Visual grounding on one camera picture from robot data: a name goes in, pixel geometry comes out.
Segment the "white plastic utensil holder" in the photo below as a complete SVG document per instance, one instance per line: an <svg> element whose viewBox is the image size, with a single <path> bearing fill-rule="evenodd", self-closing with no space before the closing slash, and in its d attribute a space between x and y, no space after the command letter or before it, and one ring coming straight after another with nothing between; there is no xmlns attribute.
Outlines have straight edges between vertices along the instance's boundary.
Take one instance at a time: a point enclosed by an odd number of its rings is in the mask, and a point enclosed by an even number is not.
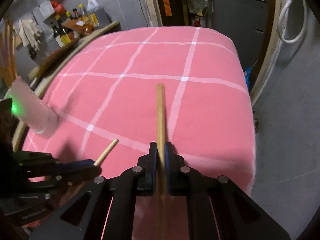
<svg viewBox="0 0 320 240"><path fill-rule="evenodd" d="M19 76L12 83L6 96L12 100L11 111L27 127L43 137L50 137L57 128L58 117Z"/></svg>

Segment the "taped chopstick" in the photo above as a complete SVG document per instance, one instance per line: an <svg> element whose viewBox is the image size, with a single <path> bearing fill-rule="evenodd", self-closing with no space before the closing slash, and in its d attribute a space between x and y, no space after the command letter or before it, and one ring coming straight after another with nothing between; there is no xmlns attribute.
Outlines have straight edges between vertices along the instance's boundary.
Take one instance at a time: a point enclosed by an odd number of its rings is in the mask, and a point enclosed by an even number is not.
<svg viewBox="0 0 320 240"><path fill-rule="evenodd" d="M7 20L7 40L8 40L8 59L9 59L9 70L12 74L13 81L17 77L17 69L16 69L16 61L15 61L15 37L13 33L13 20L9 19Z"/></svg>
<svg viewBox="0 0 320 240"><path fill-rule="evenodd" d="M1 77L4 83L9 88L13 82L12 76L8 65L10 64L10 59L8 55L8 31L9 31L9 20L4 22L4 31L1 31Z"/></svg>

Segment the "pink checked tablecloth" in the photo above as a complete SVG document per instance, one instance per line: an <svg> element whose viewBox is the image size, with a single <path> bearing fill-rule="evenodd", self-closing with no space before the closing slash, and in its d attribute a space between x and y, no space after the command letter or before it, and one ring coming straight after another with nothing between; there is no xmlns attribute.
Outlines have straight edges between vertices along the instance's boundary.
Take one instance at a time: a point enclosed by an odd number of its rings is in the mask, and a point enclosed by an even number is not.
<svg viewBox="0 0 320 240"><path fill-rule="evenodd" d="M59 115L48 139L29 131L25 151L64 163L97 159L113 178L136 165L157 137L157 84L165 87L167 137L202 175L252 192L253 113L233 42L207 28L138 28L104 35L63 67L43 97Z"/></svg>

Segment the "yellow label sauce bottle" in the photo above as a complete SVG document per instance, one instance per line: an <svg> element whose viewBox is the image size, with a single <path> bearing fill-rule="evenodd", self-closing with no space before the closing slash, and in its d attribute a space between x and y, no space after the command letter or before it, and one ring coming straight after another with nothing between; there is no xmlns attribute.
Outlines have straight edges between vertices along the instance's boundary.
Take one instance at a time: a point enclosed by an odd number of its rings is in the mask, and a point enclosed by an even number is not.
<svg viewBox="0 0 320 240"><path fill-rule="evenodd" d="M60 15L55 15L55 19L56 19L58 26L59 26L59 29L60 29L60 37L61 37L62 42L64 44L71 43L75 39L73 31L62 25L62 20L61 20Z"/></svg>

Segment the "hanging white cloth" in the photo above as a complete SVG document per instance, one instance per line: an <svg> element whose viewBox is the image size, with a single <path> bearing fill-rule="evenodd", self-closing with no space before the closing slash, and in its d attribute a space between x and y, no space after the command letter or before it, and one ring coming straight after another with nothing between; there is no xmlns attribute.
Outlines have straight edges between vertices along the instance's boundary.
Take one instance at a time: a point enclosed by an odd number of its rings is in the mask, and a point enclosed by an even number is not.
<svg viewBox="0 0 320 240"><path fill-rule="evenodd" d="M39 50L39 37L43 33L40 26L31 18L23 17L18 22L18 34L24 47Z"/></svg>

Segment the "dark wine bottle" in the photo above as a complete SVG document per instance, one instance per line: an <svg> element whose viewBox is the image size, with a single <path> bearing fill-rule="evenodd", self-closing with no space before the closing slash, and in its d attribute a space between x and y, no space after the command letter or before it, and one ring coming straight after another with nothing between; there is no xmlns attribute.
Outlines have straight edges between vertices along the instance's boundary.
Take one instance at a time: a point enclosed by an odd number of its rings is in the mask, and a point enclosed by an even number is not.
<svg viewBox="0 0 320 240"><path fill-rule="evenodd" d="M51 25L52 25L52 30L53 30L53 34L54 34L54 39L56 40L59 47L62 48L65 44L61 40L60 32L58 31L58 28L56 27L56 25L53 22L51 23Z"/></svg>

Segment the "red plastic bag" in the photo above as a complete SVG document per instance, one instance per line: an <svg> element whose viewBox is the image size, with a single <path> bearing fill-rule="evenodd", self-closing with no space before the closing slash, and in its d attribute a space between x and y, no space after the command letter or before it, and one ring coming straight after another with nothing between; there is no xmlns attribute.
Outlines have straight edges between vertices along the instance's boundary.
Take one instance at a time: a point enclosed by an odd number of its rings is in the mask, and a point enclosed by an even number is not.
<svg viewBox="0 0 320 240"><path fill-rule="evenodd" d="M64 6L58 1L51 1L50 3L57 15L63 15L66 12Z"/></svg>

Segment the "large clear oil jug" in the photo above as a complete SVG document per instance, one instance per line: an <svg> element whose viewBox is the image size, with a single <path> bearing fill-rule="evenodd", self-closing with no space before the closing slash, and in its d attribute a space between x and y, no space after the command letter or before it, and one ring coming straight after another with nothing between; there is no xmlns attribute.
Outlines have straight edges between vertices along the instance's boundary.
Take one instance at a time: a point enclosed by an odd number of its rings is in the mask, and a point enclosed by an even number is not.
<svg viewBox="0 0 320 240"><path fill-rule="evenodd" d="M95 29L100 29L110 24L104 8L96 0L87 0L87 12Z"/></svg>

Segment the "dark grey cabinet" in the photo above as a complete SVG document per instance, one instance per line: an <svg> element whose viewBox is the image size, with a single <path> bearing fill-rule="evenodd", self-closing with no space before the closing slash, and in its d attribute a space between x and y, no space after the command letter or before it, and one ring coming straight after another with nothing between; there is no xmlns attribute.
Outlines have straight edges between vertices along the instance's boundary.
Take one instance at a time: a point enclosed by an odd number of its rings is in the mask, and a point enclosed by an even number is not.
<svg viewBox="0 0 320 240"><path fill-rule="evenodd" d="M207 27L229 37L243 69L253 66L263 44L268 5L258 0L208 0Z"/></svg>

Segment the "white wall box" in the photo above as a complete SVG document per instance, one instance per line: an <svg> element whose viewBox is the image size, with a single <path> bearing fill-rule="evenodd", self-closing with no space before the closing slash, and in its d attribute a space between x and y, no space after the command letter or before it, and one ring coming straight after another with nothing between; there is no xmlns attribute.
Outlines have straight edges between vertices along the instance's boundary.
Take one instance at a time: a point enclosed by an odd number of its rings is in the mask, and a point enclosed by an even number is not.
<svg viewBox="0 0 320 240"><path fill-rule="evenodd" d="M55 14L55 10L54 10L50 0L45 0L44 2L42 2L39 5L39 11L42 14L42 16L44 17L44 19L47 19L50 16L52 16L53 14Z"/></svg>

